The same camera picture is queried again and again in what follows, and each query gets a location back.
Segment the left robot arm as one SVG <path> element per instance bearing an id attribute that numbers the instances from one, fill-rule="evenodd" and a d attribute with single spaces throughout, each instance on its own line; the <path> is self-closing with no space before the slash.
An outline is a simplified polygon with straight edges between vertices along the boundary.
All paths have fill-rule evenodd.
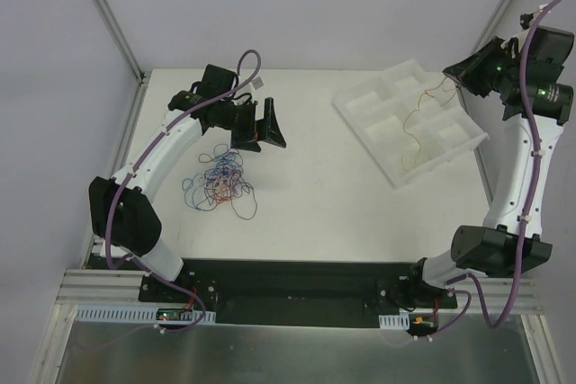
<path id="1" fill-rule="evenodd" d="M 158 289 L 169 301 L 184 300 L 191 283 L 181 274 L 183 259 L 162 238 L 153 200 L 184 152 L 210 128 L 229 131 L 237 150 L 258 152 L 263 142 L 286 146 L 273 98 L 264 99 L 258 119 L 257 102 L 235 99 L 243 86 L 237 73 L 207 66 L 201 81 L 172 97 L 160 126 L 136 156 L 111 178 L 95 177 L 89 185 L 92 229 L 104 241 L 107 263 L 116 263 L 113 248 L 138 259 L 161 278 Z"/>

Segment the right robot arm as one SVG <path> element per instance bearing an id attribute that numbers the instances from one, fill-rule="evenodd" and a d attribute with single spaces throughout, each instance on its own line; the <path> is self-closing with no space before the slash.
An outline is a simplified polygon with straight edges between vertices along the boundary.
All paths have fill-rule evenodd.
<path id="1" fill-rule="evenodd" d="M 516 280 L 550 259 L 541 207 L 554 149 L 574 100 L 572 87 L 558 81 L 574 41 L 569 31 L 537 25 L 509 40 L 494 37 L 444 68 L 445 77 L 473 95 L 499 94 L 506 151 L 481 226 L 460 226 L 445 253 L 412 266 L 405 284 L 410 307 L 433 306 L 468 274 Z"/>

